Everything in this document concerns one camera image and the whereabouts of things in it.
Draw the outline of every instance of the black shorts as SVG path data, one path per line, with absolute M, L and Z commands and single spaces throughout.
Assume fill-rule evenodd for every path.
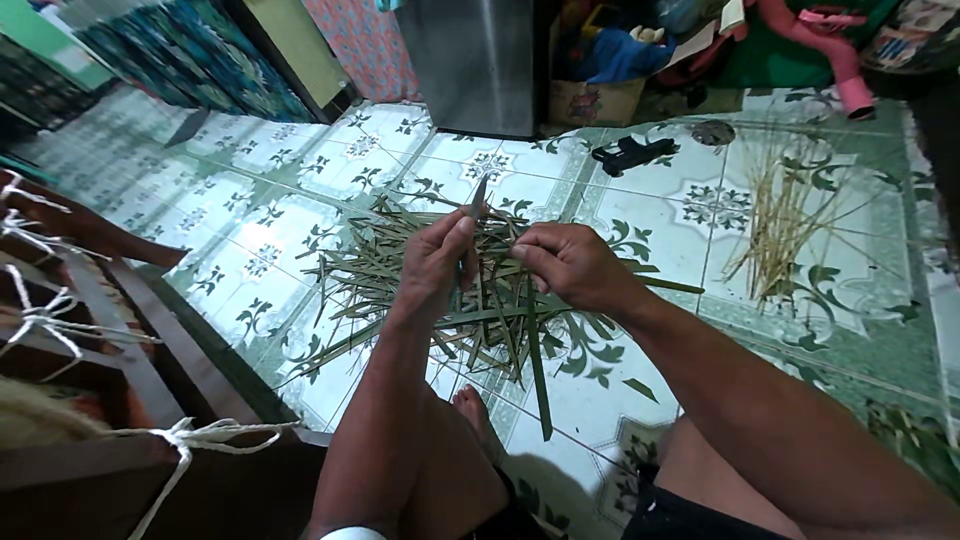
M 503 480 L 510 501 L 506 507 L 480 524 L 480 527 L 464 536 L 464 540 L 550 540 L 537 524 L 537 520 L 516 500 L 516 490 L 510 478 L 499 468 L 493 469 Z
M 622 540 L 789 540 L 766 528 L 688 501 L 679 495 L 639 481 L 634 517 L 623 530 Z
M 510 502 L 464 539 L 550 540 L 537 520 L 517 502 L 514 484 L 507 475 L 500 469 L 496 469 L 496 473 L 503 479 Z M 652 478 L 653 475 L 649 479 L 639 480 L 636 513 L 623 530 L 622 540 L 789 540 L 765 528 L 674 495 L 655 486 L 650 481 Z

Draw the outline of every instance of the knife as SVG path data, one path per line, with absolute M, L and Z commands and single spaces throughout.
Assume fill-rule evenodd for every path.
M 480 219 L 480 212 L 483 211 L 484 201 L 487 198 L 487 178 L 489 176 L 489 172 L 483 174 L 483 177 L 480 179 L 480 184 L 477 186 L 477 191 L 473 194 L 473 200 L 470 201 L 470 206 L 467 208 L 467 216 L 473 218 L 474 222 Z M 457 293 L 460 291 L 460 277 L 467 271 L 465 266 L 466 257 L 467 256 L 464 255 L 460 258 L 460 260 L 457 261 L 457 267 L 454 269 L 453 290 L 450 291 L 451 311 L 456 307 Z

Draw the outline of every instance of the tiled floor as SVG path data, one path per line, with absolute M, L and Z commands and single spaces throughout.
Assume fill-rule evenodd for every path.
M 330 319 L 333 309 L 318 320 L 321 285 L 302 273 L 319 250 L 350 242 L 346 218 L 384 192 L 412 209 L 438 207 L 398 191 L 465 201 L 489 171 L 497 206 L 587 223 L 621 254 L 701 285 L 702 296 L 663 294 L 861 417 L 868 399 L 960 417 L 960 342 L 949 326 L 960 289 L 909 113 L 882 102 L 876 120 L 853 124 L 835 107 L 829 91 L 752 90 L 740 112 L 529 143 L 438 134 L 423 108 L 367 104 L 331 127 L 214 114 L 193 140 L 163 150 L 186 111 L 126 88 L 19 152 L 113 222 L 190 248 L 166 279 L 274 386 L 351 332 Z M 673 137 L 680 152 L 611 178 L 589 148 L 625 135 Z M 839 219 L 797 256 L 793 308 L 759 310 L 729 262 L 750 233 L 750 155 L 771 136 L 814 141 L 815 159 L 802 166 L 815 167 L 822 185 L 840 184 L 842 200 Z M 513 455 L 506 469 L 527 500 L 536 494 L 541 516 L 568 518 L 574 537 L 615 538 L 632 510 L 631 464 L 680 408 L 623 331 L 606 339 L 579 317 L 555 330 L 567 348 L 545 361 L 549 442 L 531 384 L 439 360 L 427 379 L 444 398 L 467 381 L 483 388 Z M 279 392 L 311 427 L 334 430 L 369 352 Z M 657 401 L 621 382 L 630 378 Z

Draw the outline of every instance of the finger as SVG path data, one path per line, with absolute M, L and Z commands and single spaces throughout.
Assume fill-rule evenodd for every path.
M 470 286 L 473 284 L 473 279 L 476 278 L 477 272 L 480 269 L 480 259 L 477 257 L 477 250 L 473 246 L 473 241 L 471 239 L 470 245 L 467 246 L 467 254 L 465 256 L 466 262 L 464 263 L 464 273 L 460 275 L 460 290 L 467 292 L 470 290 Z
M 570 241 L 570 235 L 564 233 L 564 227 L 558 224 L 543 224 L 537 227 L 534 224 L 529 231 L 524 233 L 514 242 L 514 245 L 540 246 L 554 253 L 559 252 Z
M 510 250 L 510 257 L 519 260 L 523 266 L 533 270 L 548 285 L 560 278 L 565 267 L 552 253 L 539 246 L 515 245 Z
M 533 274 L 532 277 L 534 279 L 534 283 L 537 284 L 538 291 L 540 291 L 543 294 L 547 294 L 548 292 L 550 292 L 550 285 L 547 282 L 545 282 L 543 278 L 541 278 L 537 274 Z
M 466 214 L 463 208 L 455 209 L 444 217 L 434 221 L 430 227 L 419 232 L 420 239 L 439 248 L 444 243 L 446 235 L 453 229 L 458 221 Z
M 443 244 L 437 250 L 437 257 L 446 261 L 459 259 L 472 243 L 474 228 L 473 218 L 462 216 L 444 237 Z

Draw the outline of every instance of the green wall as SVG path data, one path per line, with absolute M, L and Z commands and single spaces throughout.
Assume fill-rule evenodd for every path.
M 88 90 L 102 85 L 112 76 L 92 58 L 80 71 L 74 71 L 71 66 L 55 60 L 57 53 L 64 50 L 79 53 L 75 49 L 80 47 L 70 36 L 34 12 L 27 0 L 0 0 L 0 32 L 38 54 L 65 77 Z
M 301 0 L 244 0 L 307 91 L 321 107 L 348 80 Z

